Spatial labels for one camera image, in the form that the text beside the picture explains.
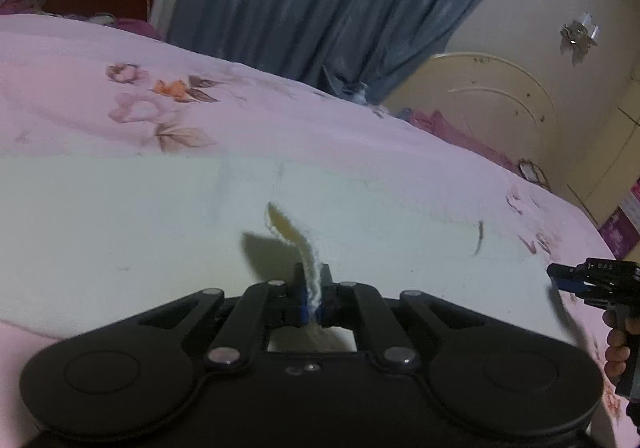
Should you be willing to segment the person's right hand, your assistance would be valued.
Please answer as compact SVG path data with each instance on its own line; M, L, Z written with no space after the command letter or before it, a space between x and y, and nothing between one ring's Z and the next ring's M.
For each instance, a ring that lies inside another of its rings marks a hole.
M604 323L610 328L606 343L604 372L608 379L616 384L626 370L626 361L630 356L627 336L634 335L634 320L627 318L623 328L617 327L617 316L613 311L603 314Z

